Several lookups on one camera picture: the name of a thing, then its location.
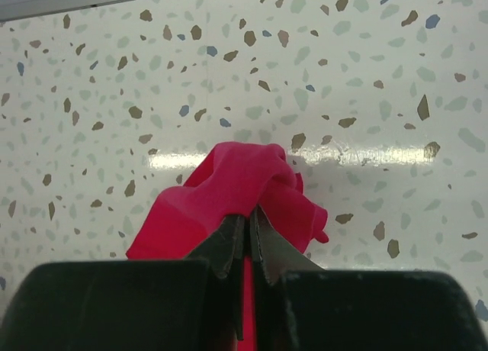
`pink fabric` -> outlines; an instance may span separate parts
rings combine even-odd
[[[274,228],[302,253],[313,239],[325,243],[327,211],[303,196],[303,181],[278,145],[219,143],[182,187],[161,192],[127,251],[129,259],[180,259],[228,214],[249,216],[260,204]],[[255,349],[252,274],[245,270],[244,338]]]

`red napkin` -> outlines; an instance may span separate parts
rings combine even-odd
[[[180,259],[214,232],[228,214],[249,216],[260,204],[274,228],[302,253],[323,232],[327,211],[303,196],[303,180],[276,144],[219,143],[182,187],[161,192],[127,251],[129,259]],[[244,341],[255,349],[252,273],[244,273]]]

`white speckled table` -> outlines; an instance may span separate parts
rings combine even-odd
[[[0,27],[0,294],[125,258],[223,140],[279,143],[326,268],[438,269],[488,329],[486,0],[140,0]]]

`speckled countertop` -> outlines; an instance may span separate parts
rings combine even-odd
[[[0,294],[125,258],[223,140],[279,143],[323,267],[438,269],[488,329],[486,0],[140,0],[0,27]]]

